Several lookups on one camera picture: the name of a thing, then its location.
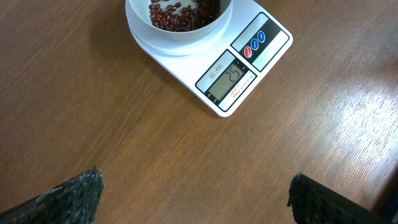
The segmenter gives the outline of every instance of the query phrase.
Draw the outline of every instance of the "wood grain surface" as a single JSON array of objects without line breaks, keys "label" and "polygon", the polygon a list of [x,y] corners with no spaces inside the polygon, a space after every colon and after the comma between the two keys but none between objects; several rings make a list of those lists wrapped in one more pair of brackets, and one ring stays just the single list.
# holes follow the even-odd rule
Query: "wood grain surface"
[{"label": "wood grain surface", "polygon": [[95,223],[294,223],[292,177],[374,209],[398,165],[398,1],[260,0],[294,42],[231,117],[123,0],[0,0],[0,211],[96,164]]}]

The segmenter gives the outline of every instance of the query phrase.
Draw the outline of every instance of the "blue button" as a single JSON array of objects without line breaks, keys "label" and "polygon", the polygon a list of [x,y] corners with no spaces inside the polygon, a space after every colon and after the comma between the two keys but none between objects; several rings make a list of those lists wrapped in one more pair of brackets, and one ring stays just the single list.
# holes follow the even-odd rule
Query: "blue button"
[{"label": "blue button", "polygon": [[251,48],[257,50],[259,48],[259,42],[256,39],[251,40]]},{"label": "blue button", "polygon": [[257,39],[259,40],[260,43],[263,43],[264,41],[266,41],[266,35],[263,31],[260,31],[257,34]]}]

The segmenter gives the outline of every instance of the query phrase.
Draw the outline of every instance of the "button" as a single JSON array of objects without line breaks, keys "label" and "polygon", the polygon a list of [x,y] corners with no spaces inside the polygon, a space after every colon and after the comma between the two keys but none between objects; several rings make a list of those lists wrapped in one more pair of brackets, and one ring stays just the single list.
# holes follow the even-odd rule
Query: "button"
[{"label": "button", "polygon": [[234,88],[225,96],[223,101],[218,105],[223,111],[227,111],[231,105],[239,98],[240,95],[248,88],[253,82],[256,75],[251,71],[248,71],[240,81],[234,86]]},{"label": "button", "polygon": [[253,66],[257,70],[261,71],[269,61],[271,61],[274,56],[278,53],[279,49],[288,41],[289,37],[280,31],[269,45],[257,56],[253,61]]},{"label": "button", "polygon": [[263,31],[260,31],[257,34],[257,40],[259,40],[260,43],[264,43],[264,41],[266,41],[266,35]]},{"label": "button", "polygon": [[246,46],[244,48],[244,56],[246,56],[247,58],[251,57],[252,55],[252,50],[249,46]]},{"label": "button", "polygon": [[257,50],[259,48],[259,42],[256,39],[251,40],[251,48]]}]

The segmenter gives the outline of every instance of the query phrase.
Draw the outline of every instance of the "control panel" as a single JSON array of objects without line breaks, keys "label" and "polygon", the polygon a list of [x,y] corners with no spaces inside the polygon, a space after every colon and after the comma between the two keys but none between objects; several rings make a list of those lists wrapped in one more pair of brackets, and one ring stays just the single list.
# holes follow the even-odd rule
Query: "control panel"
[{"label": "control panel", "polygon": [[231,47],[261,72],[287,43],[289,36],[263,12],[233,41]]}]

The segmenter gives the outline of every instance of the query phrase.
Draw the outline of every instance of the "scale platform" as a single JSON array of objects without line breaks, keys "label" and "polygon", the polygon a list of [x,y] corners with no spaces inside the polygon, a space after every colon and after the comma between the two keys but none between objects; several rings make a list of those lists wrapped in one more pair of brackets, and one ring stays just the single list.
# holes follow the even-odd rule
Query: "scale platform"
[{"label": "scale platform", "polygon": [[140,47],[221,117],[235,112],[293,42],[256,2],[234,0],[226,21],[207,38],[162,44],[169,40],[156,39],[161,37],[134,23],[138,18],[129,1],[127,20]]}]

